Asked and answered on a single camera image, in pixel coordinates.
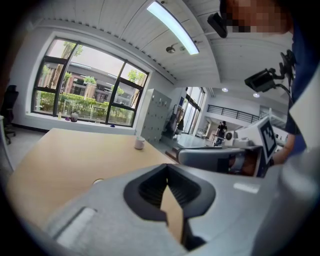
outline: white cabinet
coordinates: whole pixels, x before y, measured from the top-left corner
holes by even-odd
[[[137,121],[136,134],[151,144],[161,138],[171,99],[155,89],[146,92]]]

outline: white cup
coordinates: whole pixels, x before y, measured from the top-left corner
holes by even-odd
[[[142,137],[136,137],[135,143],[134,143],[134,148],[137,150],[142,150],[145,147],[145,139]]]

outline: fluorescent light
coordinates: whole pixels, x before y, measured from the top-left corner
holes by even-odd
[[[147,10],[162,21],[180,40],[184,47],[188,50],[189,54],[198,54],[199,50],[195,45],[190,35],[186,32],[183,26],[177,19],[160,3],[154,1],[149,5]]]

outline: black window frame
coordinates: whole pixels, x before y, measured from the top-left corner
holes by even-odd
[[[201,106],[203,104],[203,101],[204,101],[204,98],[205,98],[205,90],[200,87],[200,95],[199,95],[199,105]],[[193,114],[193,117],[192,117],[192,121],[191,121],[191,125],[190,125],[190,128],[187,132],[183,132],[184,134],[190,134],[190,131],[193,130],[192,132],[194,132],[194,127],[196,126],[197,124],[197,121],[198,121],[198,118],[199,118],[199,115],[200,115],[200,112],[201,112],[201,107],[194,101],[193,98],[191,98],[189,94],[186,94],[185,98],[186,100],[188,101],[188,104],[191,104],[191,106],[193,106],[195,108],[195,112]]]
[[[71,53],[70,53],[70,55],[68,56],[67,59],[58,58],[58,57],[52,57],[52,56],[46,55],[48,53],[48,50],[50,49],[52,43],[55,40],[63,40],[63,41],[75,44],[75,46],[71,50]],[[106,114],[106,118],[105,118],[104,124],[105,125],[115,125],[115,126],[120,126],[120,127],[131,127],[132,128],[134,126],[134,122],[135,122],[135,119],[136,119],[138,106],[140,104],[140,100],[141,100],[141,97],[142,97],[142,94],[143,94],[143,91],[144,91],[144,87],[146,85],[146,82],[147,82],[147,79],[148,79],[148,76],[149,76],[149,72],[144,71],[140,67],[138,67],[135,64],[129,62],[127,59],[123,59],[123,58],[121,58],[121,57],[119,57],[119,56],[117,56],[117,55],[115,55],[115,54],[113,54],[111,52],[102,50],[100,48],[97,48],[95,46],[92,46],[92,45],[89,45],[89,44],[86,44],[86,43],[82,43],[81,41],[74,41],[74,40],[71,40],[71,39],[68,39],[68,38],[55,37],[52,40],[52,42],[51,42],[50,46],[48,47],[47,51],[45,52],[44,57],[42,58],[41,64],[39,66],[39,69],[38,69],[38,72],[37,72],[37,75],[36,75],[36,78],[35,78],[35,81],[34,81],[33,90],[32,90],[31,113],[47,115],[47,116],[52,116],[52,117],[57,117],[58,116],[58,102],[59,102],[59,96],[60,96],[61,87],[62,87],[62,84],[63,84],[63,79],[64,79],[65,73],[67,72],[68,67],[69,67],[69,65],[71,63],[71,59],[73,58],[76,50],[78,49],[78,47],[80,45],[95,49],[97,51],[100,51],[102,53],[108,54],[108,55],[110,55],[110,56],[112,56],[114,58],[117,58],[118,60],[123,61],[123,65],[122,65],[122,67],[120,69],[120,72],[119,72],[119,74],[117,76],[117,79],[116,79],[114,87],[113,87],[113,91],[112,91],[112,94],[111,94],[111,97],[110,97],[110,101],[109,101],[109,105],[108,105],[107,114]],[[55,89],[37,86],[38,83],[39,83],[39,79],[40,79],[40,76],[41,76],[41,73],[42,73],[42,69],[43,69],[43,66],[44,66],[45,63],[55,63],[55,64],[63,65]],[[121,77],[122,72],[123,72],[126,64],[129,64],[129,65],[133,66],[134,68],[136,68],[137,70],[143,72],[146,75],[146,77],[144,79],[144,84],[142,86],[137,85],[136,83],[131,82],[131,81]],[[130,87],[133,87],[133,88],[139,90],[139,95],[138,95],[138,98],[137,98],[137,101],[136,101],[135,108],[132,108],[132,107],[129,107],[129,106],[114,102],[115,97],[116,97],[116,93],[117,93],[117,90],[118,90],[118,87],[119,87],[120,83],[123,83],[126,86],[130,86]],[[36,92],[37,91],[42,91],[42,92],[54,93],[55,94],[54,95],[52,114],[51,113],[40,112],[40,111],[35,110],[35,97],[36,97]],[[120,109],[133,111],[133,116],[132,116],[132,120],[130,122],[130,125],[117,124],[117,123],[114,123],[114,122],[109,122],[111,107],[117,107],[117,108],[120,108]],[[96,122],[95,120],[88,120],[88,119],[84,119],[84,118],[78,118],[78,120],[85,121],[85,122],[90,122],[90,123],[95,123]]]

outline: wooden table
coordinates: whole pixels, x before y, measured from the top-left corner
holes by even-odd
[[[143,150],[135,149],[135,139],[131,135],[52,129],[27,153],[8,182],[7,195],[17,214],[43,227],[55,210],[86,192],[97,179],[173,163],[148,142]],[[168,188],[161,208],[173,213],[168,215],[169,224],[181,218],[180,224],[170,228],[179,240],[182,210]]]

